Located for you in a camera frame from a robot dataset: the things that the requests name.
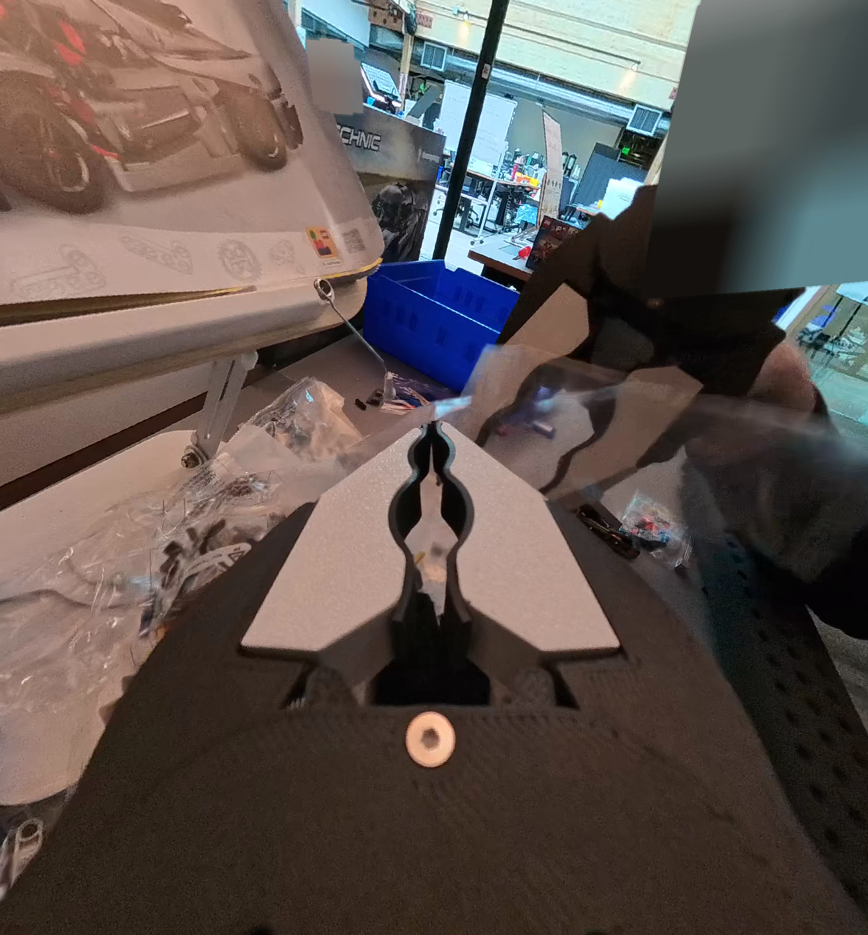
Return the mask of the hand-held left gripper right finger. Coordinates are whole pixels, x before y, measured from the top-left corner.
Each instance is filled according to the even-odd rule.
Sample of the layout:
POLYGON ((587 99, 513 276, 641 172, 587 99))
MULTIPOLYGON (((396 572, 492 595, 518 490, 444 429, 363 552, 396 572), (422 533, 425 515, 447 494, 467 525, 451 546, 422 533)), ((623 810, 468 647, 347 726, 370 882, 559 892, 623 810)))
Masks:
POLYGON ((441 629, 451 657, 509 683, 523 669, 617 654, 622 645, 545 498, 436 423, 446 559, 441 629))

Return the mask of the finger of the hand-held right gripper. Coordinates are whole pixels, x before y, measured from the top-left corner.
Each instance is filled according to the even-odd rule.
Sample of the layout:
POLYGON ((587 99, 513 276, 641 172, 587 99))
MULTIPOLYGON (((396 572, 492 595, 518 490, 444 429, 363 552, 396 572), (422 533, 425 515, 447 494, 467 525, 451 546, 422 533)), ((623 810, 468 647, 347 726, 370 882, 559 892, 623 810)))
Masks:
POLYGON ((485 349, 470 378, 470 438, 484 447, 507 411, 521 406, 589 334, 586 299, 562 285, 506 343, 485 349))
POLYGON ((586 489, 604 494, 636 474, 703 389, 701 380, 670 366, 639 368, 581 393, 590 433, 560 457, 545 497, 563 499, 586 489))

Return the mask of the clear plastic bag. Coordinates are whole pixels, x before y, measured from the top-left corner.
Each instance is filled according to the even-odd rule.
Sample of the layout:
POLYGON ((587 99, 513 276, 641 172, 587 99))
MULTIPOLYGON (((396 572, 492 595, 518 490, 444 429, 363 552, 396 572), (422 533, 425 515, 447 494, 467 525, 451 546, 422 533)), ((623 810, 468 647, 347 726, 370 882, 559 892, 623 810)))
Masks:
MULTIPOLYGON (((580 394, 628 374, 565 358, 483 448, 545 495, 560 457, 590 433, 580 394)), ((678 455, 692 478, 683 489, 690 525, 718 533, 723 524, 806 584, 868 525, 868 455, 815 413, 704 388, 629 478, 678 455)))

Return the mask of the small lego set box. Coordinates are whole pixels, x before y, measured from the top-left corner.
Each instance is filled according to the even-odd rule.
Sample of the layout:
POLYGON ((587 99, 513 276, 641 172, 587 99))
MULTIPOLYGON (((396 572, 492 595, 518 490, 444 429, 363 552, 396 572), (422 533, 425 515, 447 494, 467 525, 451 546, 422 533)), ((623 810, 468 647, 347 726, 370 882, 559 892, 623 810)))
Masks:
POLYGON ((578 226, 559 218, 543 216, 525 262, 526 268, 532 271, 537 269, 562 244, 580 233, 580 230, 578 226))

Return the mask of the small bag of lego parts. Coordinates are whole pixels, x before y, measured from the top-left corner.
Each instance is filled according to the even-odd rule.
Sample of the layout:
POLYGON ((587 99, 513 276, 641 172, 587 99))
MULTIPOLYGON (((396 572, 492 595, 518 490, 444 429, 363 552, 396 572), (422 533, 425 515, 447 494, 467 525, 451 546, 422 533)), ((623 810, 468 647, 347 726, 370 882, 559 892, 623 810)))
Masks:
POLYGON ((674 570, 689 567, 692 539, 674 512, 637 490, 629 500, 620 527, 642 552, 674 570))

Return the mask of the black lego set box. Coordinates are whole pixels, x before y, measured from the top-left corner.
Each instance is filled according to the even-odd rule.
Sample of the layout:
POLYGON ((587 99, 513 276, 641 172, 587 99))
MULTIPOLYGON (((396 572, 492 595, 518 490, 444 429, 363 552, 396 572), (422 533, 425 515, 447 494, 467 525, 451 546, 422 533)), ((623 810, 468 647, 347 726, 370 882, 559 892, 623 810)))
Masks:
POLYGON ((369 107, 335 120, 381 229, 382 263, 417 261, 442 167, 444 136, 369 107))

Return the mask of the lego instruction booklet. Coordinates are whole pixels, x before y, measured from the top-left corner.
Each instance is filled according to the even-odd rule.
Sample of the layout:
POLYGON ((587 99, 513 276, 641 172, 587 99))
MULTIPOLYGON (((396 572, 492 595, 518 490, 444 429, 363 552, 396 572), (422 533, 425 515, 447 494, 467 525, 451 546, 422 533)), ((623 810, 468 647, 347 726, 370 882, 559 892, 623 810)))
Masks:
POLYGON ((0 307, 361 278, 382 252, 281 2, 0 1, 0 307))

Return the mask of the person's right hand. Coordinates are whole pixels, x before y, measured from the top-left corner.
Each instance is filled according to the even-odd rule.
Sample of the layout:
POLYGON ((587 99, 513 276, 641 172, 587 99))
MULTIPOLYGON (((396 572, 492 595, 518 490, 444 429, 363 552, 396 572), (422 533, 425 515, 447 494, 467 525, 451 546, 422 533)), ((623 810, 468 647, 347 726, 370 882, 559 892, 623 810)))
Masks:
POLYGON ((795 345, 784 341, 769 353, 747 399, 789 411, 814 414, 818 392, 806 359, 795 345))

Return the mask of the blue plastic bin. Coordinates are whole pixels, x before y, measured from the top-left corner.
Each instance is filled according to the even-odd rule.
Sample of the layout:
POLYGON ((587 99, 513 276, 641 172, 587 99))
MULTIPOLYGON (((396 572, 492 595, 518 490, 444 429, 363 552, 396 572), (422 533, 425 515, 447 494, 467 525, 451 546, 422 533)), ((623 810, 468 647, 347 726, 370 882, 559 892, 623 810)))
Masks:
POLYGON ((518 293, 442 260, 385 263, 367 280, 363 334, 377 350, 461 391, 518 293))

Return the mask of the brown cardboard sheet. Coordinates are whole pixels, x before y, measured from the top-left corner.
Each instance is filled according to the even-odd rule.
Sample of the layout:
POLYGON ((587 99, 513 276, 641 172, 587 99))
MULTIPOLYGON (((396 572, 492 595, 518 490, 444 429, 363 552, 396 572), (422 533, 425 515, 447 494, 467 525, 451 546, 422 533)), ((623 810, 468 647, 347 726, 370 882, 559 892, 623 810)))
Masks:
POLYGON ((542 123, 546 169, 542 180, 540 203, 537 211, 537 220, 539 222, 542 222, 545 217, 557 218, 559 216, 564 180, 561 126, 546 110, 542 111, 542 123))

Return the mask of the small bag of blue parts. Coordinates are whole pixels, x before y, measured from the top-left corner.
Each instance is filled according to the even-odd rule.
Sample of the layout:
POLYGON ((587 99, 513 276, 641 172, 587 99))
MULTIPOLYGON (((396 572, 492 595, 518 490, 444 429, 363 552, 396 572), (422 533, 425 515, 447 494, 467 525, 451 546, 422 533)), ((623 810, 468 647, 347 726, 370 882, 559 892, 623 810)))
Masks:
POLYGON ((390 414, 408 414, 415 411, 427 412, 430 418, 443 418, 468 406, 466 396, 448 396, 437 387, 386 372, 382 384, 384 402, 380 411, 390 414))

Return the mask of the clear bag of pale parts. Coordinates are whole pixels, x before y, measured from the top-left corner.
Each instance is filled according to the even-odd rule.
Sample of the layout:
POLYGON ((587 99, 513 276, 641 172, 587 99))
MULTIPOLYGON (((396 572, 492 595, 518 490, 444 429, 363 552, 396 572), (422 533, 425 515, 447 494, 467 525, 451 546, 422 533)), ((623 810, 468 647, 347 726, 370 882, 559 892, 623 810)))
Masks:
POLYGON ((260 429, 304 463, 321 463, 353 449, 364 438, 343 411, 344 399, 322 380, 296 381, 243 427, 260 429))

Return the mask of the black steel column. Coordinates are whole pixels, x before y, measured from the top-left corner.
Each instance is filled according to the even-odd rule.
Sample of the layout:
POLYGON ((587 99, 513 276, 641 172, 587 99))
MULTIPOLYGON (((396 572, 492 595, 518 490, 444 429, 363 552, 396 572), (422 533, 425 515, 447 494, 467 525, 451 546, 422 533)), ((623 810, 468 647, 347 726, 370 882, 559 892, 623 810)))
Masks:
POLYGON ((486 99, 488 82, 494 69, 498 44, 509 6, 510 1, 493 1, 490 6, 433 251, 435 260, 445 259, 450 245, 453 223, 463 193, 463 182, 466 170, 469 168, 469 159, 486 99))

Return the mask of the white board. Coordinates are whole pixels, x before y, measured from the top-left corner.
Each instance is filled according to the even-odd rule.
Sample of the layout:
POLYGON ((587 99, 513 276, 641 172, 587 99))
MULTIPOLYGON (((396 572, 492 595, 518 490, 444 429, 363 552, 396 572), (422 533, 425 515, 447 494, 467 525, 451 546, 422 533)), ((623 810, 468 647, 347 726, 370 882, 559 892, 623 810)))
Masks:
MULTIPOLYGON (((445 137, 444 148, 452 153, 459 147, 470 93, 469 87, 451 80, 447 80, 443 86, 435 132, 445 137)), ((472 168, 485 170, 501 167, 508 150, 510 124, 517 106, 515 98, 487 93, 469 159, 472 168)))

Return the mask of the black perforated board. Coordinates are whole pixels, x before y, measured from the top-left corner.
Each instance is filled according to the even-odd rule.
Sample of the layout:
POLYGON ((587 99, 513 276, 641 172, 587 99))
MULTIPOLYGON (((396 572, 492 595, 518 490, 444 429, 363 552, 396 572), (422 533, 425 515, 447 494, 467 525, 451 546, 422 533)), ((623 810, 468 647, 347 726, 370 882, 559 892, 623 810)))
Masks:
POLYGON ((800 593, 733 536, 694 540, 715 655, 804 830, 868 918, 868 733, 800 593))

